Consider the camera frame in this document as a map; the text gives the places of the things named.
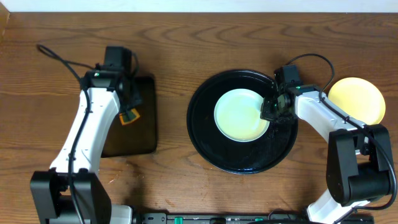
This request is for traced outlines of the orange green sponge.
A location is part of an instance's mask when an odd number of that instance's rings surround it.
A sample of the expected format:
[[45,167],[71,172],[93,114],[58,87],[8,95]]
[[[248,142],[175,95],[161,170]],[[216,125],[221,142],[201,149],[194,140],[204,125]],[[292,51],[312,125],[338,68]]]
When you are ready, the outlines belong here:
[[131,124],[140,118],[139,112],[133,108],[125,112],[119,113],[119,120],[123,126]]

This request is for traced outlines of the pale green plate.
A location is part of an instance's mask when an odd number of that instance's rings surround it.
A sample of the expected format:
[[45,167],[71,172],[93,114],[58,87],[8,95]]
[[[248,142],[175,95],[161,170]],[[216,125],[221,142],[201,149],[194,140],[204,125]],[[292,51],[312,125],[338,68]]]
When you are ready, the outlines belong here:
[[215,124],[227,138],[237,142],[259,139],[270,122],[260,118],[263,97],[255,91],[238,88],[223,94],[214,108]]

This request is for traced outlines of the yellow plate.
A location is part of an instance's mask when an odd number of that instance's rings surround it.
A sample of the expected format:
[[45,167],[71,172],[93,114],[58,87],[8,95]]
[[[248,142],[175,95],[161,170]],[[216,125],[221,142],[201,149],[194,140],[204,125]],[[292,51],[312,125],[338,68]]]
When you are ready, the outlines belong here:
[[382,93],[362,78],[339,80],[330,88],[328,98],[344,112],[368,125],[379,124],[386,112]]

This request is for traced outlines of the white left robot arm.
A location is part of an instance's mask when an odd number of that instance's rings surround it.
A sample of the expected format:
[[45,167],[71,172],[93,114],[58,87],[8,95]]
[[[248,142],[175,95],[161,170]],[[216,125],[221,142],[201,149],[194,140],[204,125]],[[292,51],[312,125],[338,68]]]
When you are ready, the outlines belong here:
[[98,178],[111,123],[132,98],[129,72],[90,70],[67,140],[47,171],[35,171],[30,190],[41,223],[132,223],[133,209],[114,205]]

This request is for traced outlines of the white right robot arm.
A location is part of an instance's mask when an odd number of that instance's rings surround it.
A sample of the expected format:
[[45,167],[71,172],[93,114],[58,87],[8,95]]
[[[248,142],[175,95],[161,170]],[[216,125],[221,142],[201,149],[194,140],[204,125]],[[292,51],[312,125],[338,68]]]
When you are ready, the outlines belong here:
[[307,207],[312,223],[341,223],[357,210],[372,210],[369,203],[397,197],[388,130],[381,124],[367,125],[334,105],[319,87],[284,88],[261,105],[261,119],[274,123],[307,122],[327,142],[327,190]]

